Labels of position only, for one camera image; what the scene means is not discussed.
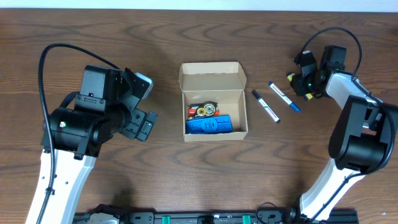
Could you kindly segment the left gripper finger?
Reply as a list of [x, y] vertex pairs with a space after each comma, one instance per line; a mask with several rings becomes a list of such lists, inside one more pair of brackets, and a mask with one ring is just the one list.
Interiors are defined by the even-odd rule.
[[150, 93], [150, 78], [139, 72], [133, 72], [129, 68], [125, 68], [124, 72], [132, 95], [139, 99], [146, 99]]
[[150, 132], [152, 131], [152, 128], [155, 125], [155, 122], [157, 121], [157, 114], [149, 111], [148, 113], [146, 113], [146, 115], [144, 116], [141, 126], [137, 131], [136, 134], [136, 139], [144, 142], [147, 140], [147, 138], [150, 135]]

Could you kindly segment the yellow highlighter pen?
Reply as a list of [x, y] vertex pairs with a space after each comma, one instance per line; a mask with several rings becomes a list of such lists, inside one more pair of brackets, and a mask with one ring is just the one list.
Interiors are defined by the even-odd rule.
[[302, 96], [306, 101], [313, 98], [312, 92], [308, 89], [308, 80], [302, 74], [290, 72], [287, 74], [290, 86], [297, 96]]

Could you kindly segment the blue magnetic whiteboard duster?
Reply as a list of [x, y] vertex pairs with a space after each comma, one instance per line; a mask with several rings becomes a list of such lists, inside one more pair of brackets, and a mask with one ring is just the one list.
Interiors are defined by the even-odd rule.
[[187, 134], [231, 133], [233, 126], [229, 115], [190, 119], [186, 122]]

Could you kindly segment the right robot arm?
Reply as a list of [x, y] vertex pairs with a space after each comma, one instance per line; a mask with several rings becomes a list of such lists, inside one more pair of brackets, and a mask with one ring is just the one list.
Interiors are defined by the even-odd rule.
[[301, 51], [294, 58], [301, 72], [287, 75], [296, 95], [307, 100], [329, 97], [341, 108], [328, 144], [328, 163], [291, 208], [289, 222], [325, 223], [355, 183], [384, 168], [391, 158], [397, 106], [373, 96], [354, 74], [345, 71], [345, 56], [345, 48], [329, 45], [317, 63], [311, 51]]

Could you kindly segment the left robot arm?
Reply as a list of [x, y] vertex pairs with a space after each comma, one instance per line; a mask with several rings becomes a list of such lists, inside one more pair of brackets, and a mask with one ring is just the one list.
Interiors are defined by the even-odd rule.
[[27, 223], [71, 223], [102, 145], [114, 134], [146, 141], [157, 120], [137, 109], [153, 82], [130, 69], [88, 65], [81, 90], [70, 93], [43, 124], [40, 175]]

